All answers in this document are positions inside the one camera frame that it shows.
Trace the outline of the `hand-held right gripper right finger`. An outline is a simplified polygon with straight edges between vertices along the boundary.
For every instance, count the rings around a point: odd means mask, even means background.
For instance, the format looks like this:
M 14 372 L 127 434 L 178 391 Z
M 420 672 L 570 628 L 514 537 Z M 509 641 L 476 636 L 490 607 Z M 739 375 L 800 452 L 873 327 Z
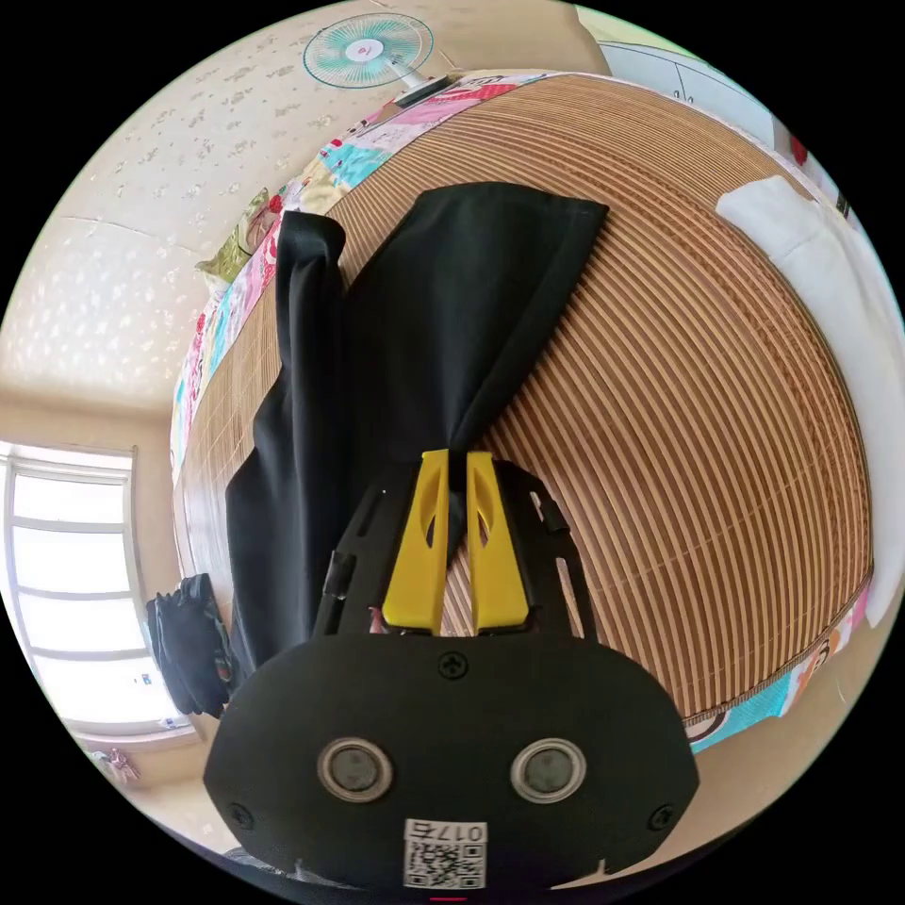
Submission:
M 529 606 L 512 542 L 494 459 L 469 452 L 466 460 L 467 535 L 474 632 L 518 629 Z

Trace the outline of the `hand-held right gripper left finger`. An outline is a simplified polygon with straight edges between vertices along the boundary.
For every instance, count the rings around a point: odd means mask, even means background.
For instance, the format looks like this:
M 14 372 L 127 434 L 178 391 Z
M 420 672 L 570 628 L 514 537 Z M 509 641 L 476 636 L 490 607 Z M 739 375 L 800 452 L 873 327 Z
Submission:
M 422 455 L 382 607 L 385 624 L 394 630 L 441 629 L 449 538 L 449 471 L 447 450 Z

